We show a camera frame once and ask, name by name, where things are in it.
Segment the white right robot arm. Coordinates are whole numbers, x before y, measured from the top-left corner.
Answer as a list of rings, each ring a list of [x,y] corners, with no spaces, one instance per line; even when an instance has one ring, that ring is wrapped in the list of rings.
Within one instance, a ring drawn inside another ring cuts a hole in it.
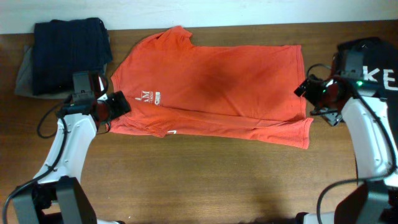
[[[295,94],[330,124],[344,121],[357,176],[327,186],[297,223],[397,223],[397,50],[339,50],[331,75],[308,75]]]

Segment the red printed t-shirt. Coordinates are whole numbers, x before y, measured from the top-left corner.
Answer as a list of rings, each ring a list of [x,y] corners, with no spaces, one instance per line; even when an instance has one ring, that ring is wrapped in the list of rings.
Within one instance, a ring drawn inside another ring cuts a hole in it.
[[[312,118],[295,94],[300,45],[196,46],[177,26],[140,41],[111,77],[131,111],[118,134],[257,140],[307,149]]]

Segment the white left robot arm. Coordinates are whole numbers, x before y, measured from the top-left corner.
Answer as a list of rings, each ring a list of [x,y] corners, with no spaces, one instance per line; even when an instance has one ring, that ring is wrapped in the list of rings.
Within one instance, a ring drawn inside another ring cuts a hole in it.
[[[108,95],[108,79],[101,72],[73,74],[74,92],[52,108],[57,131],[34,178],[8,196],[2,210],[13,205],[19,223],[101,223],[84,193],[81,173],[92,140],[102,124],[130,112],[121,91]]]

